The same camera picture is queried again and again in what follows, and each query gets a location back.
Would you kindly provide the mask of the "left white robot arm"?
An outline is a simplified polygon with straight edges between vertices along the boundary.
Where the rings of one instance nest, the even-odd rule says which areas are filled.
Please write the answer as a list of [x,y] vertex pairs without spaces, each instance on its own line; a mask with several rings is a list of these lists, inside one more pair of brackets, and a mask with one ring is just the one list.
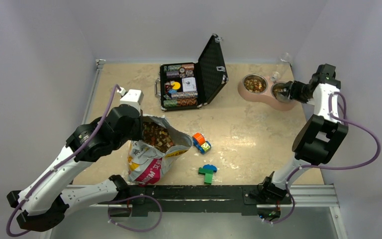
[[128,199],[130,190],[120,175],[78,190],[66,188],[101,157],[142,137],[142,111],[138,104],[120,104],[105,113],[106,117],[77,127],[58,157],[34,183],[24,190],[9,192],[8,202],[15,209],[7,223],[9,236],[16,236],[9,228],[13,218],[25,234],[45,232],[90,205],[110,201],[121,204]]

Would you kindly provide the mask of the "metal food scoop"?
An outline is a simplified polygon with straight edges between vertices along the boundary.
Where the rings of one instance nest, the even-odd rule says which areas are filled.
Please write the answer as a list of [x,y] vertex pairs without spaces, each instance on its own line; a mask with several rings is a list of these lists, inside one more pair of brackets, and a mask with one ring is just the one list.
[[289,98],[287,87],[280,85],[280,86],[277,86],[275,90],[276,90],[276,99],[279,102],[289,103],[291,101],[291,99]]

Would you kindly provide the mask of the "colourful pet food bag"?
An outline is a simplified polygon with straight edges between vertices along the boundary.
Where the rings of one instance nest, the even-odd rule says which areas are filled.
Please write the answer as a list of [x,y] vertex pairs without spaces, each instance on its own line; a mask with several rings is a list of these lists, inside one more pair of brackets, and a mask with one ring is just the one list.
[[191,147],[191,136],[173,128],[165,116],[144,115],[143,139],[129,144],[129,181],[139,185],[157,183]]

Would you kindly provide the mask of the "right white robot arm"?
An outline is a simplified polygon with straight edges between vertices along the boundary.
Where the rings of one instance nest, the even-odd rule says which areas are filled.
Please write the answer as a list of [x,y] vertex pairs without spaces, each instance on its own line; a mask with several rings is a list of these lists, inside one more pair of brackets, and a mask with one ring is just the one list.
[[346,137],[349,128],[333,116],[333,107],[338,106],[334,93],[341,90],[335,69],[335,66],[322,64],[307,84],[289,81],[277,87],[279,101],[310,104],[314,112],[294,140],[294,157],[259,185],[259,195],[264,202],[285,198],[293,182],[312,166],[327,164]]

